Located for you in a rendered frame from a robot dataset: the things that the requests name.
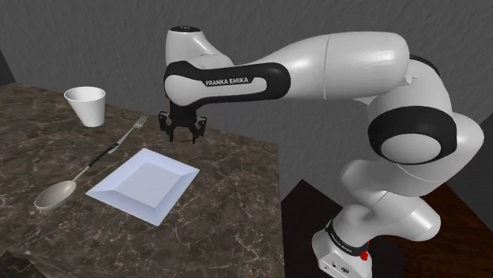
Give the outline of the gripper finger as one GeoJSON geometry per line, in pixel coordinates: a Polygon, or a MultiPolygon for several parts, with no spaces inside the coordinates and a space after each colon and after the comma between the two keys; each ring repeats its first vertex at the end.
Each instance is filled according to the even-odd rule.
{"type": "Polygon", "coordinates": [[[192,143],[195,144],[199,137],[205,134],[205,128],[207,124],[206,117],[196,117],[194,124],[192,125],[190,132],[192,133],[192,143]]]}
{"type": "Polygon", "coordinates": [[[158,120],[160,130],[167,134],[169,141],[173,141],[175,126],[173,121],[169,118],[169,114],[166,111],[161,111],[158,114],[158,120]]]}

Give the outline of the silver fork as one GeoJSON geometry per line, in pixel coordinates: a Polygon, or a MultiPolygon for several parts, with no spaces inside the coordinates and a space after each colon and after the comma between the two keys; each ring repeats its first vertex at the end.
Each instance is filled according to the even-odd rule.
{"type": "Polygon", "coordinates": [[[108,154],[111,154],[113,153],[124,141],[125,139],[127,139],[127,137],[134,131],[134,130],[137,130],[137,129],[140,129],[145,123],[146,123],[146,120],[147,120],[147,116],[145,115],[142,115],[134,124],[133,126],[116,142],[114,143],[109,151],[107,152],[108,154]]]}

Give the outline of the white cup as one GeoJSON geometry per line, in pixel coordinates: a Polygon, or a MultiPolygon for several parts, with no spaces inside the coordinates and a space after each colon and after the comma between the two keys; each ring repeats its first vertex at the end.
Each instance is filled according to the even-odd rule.
{"type": "Polygon", "coordinates": [[[104,124],[106,92],[102,88],[81,86],[64,92],[64,97],[86,127],[104,124]]]}

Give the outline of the white square plate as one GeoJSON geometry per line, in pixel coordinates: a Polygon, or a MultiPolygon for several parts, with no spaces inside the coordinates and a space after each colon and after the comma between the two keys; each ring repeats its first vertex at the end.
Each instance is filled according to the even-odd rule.
{"type": "Polygon", "coordinates": [[[143,148],[86,194],[159,226],[198,173],[195,167],[143,148]]]}

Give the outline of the black-handled silver spoon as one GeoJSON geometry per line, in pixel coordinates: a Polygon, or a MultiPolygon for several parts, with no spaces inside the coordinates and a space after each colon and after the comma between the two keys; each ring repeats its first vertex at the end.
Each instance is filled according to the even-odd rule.
{"type": "Polygon", "coordinates": [[[111,150],[119,146],[119,143],[114,143],[101,152],[94,160],[92,160],[80,173],[71,180],[58,182],[40,193],[34,201],[37,209],[42,211],[56,209],[64,205],[74,194],[77,188],[77,180],[99,159],[109,153],[111,150]]]}

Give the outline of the dark robot stand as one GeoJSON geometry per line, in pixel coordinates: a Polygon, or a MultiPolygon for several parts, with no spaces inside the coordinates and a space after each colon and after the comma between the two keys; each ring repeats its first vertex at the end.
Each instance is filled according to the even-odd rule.
{"type": "MultiPolygon", "coordinates": [[[[424,199],[441,216],[439,233],[426,242],[372,240],[373,278],[493,278],[493,231],[446,184],[424,199]]],[[[311,239],[340,210],[305,181],[281,202],[286,278],[330,278],[311,239]]]]}

